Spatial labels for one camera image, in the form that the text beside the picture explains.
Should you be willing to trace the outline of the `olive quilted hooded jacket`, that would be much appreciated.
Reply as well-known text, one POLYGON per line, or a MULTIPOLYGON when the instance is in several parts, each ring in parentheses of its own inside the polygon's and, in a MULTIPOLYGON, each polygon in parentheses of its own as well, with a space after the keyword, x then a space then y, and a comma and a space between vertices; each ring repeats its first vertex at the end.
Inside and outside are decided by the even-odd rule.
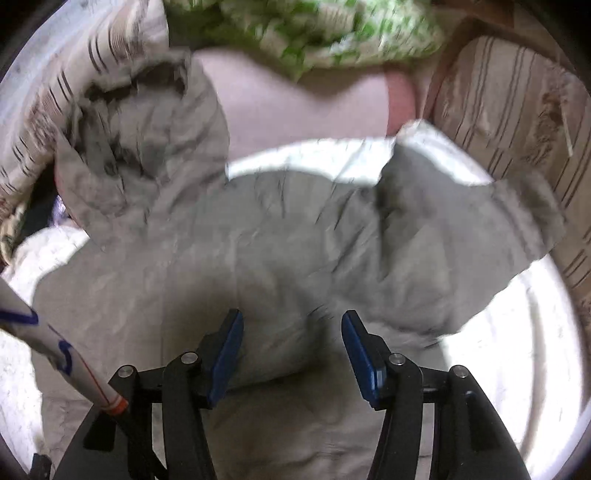
POLYGON ((165 365, 232 308, 245 339, 207 438, 222 479, 361 479, 381 420, 341 337, 356 310, 412 353, 457 332, 564 234, 536 173, 455 182, 394 147, 374 186, 273 171, 228 179, 221 103, 170 50, 85 87, 56 141, 88 241, 33 305, 99 372, 165 365))

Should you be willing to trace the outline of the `green white patterned blanket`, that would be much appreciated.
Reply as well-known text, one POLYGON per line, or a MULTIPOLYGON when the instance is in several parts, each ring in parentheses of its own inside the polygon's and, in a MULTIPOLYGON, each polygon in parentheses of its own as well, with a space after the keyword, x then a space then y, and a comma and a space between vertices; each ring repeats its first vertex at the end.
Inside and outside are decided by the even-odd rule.
POLYGON ((293 79, 424 59, 445 34, 427 1, 167 1, 172 42, 254 51, 293 79))

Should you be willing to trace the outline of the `striped floral side cushion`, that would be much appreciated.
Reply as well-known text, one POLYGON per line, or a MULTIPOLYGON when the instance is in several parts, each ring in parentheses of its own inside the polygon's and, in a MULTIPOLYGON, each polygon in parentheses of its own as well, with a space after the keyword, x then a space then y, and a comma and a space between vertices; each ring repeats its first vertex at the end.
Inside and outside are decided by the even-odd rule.
POLYGON ((501 179, 540 172, 568 221, 553 256, 590 314, 590 96, 558 63, 507 40, 468 43, 444 77, 434 124, 501 179))

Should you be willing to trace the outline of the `pink bed sheet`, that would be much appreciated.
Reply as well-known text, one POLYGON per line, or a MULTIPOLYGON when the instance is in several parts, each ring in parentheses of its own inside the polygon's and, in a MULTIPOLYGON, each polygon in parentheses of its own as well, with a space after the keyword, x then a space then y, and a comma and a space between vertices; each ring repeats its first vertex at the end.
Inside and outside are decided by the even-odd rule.
POLYGON ((231 160, 304 140, 392 136, 417 117, 415 86, 397 67, 313 70, 294 81, 236 50, 194 57, 221 102, 231 160))

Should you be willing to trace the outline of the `striped floral folded quilt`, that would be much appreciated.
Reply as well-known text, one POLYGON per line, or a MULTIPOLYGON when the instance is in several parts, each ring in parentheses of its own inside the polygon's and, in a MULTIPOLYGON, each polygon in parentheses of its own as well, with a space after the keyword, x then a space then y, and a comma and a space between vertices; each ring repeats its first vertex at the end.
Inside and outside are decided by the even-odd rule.
POLYGON ((3 218, 52 161, 75 100, 168 40, 160 1, 68 1, 32 35, 1 82, 3 218))

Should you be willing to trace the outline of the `white leaf-print duvet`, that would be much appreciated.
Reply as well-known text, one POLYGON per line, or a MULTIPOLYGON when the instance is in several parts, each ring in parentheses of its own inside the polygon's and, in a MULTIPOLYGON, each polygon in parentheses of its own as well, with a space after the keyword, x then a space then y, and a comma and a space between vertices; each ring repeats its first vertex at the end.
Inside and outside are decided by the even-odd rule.
MULTIPOLYGON (((301 171, 346 183, 374 184, 394 146, 413 147, 456 182, 482 185, 490 175, 427 121, 407 123, 389 139, 310 140, 230 162, 228 179, 263 171, 301 171)), ((17 249, 2 274, 31 303, 38 281, 87 241, 71 220, 43 228, 17 249)), ((450 366, 466 365, 497 408, 532 479, 552 479, 590 420, 585 398, 585 349, 567 288, 550 256, 534 262, 486 309, 439 345, 450 366)), ((17 467, 28 471, 44 449, 41 393, 29 347, 1 331, 1 434, 17 467)))

